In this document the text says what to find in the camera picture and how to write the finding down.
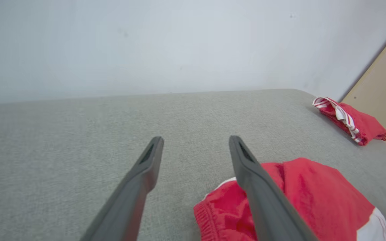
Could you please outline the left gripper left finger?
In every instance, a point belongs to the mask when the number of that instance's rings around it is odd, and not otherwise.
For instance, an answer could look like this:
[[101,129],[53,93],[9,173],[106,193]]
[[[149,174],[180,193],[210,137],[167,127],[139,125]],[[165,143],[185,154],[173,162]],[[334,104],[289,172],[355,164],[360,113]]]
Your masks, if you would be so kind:
[[82,241],[135,241],[138,237],[147,194],[159,175],[164,147],[161,136],[153,137],[139,159],[98,212]]

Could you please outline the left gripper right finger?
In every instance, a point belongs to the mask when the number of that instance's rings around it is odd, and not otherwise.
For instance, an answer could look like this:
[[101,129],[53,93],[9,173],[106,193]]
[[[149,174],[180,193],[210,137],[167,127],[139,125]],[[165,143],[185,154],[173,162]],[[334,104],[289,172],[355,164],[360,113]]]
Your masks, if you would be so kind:
[[239,136],[229,138],[238,185],[245,191],[259,241],[317,241],[318,238]]

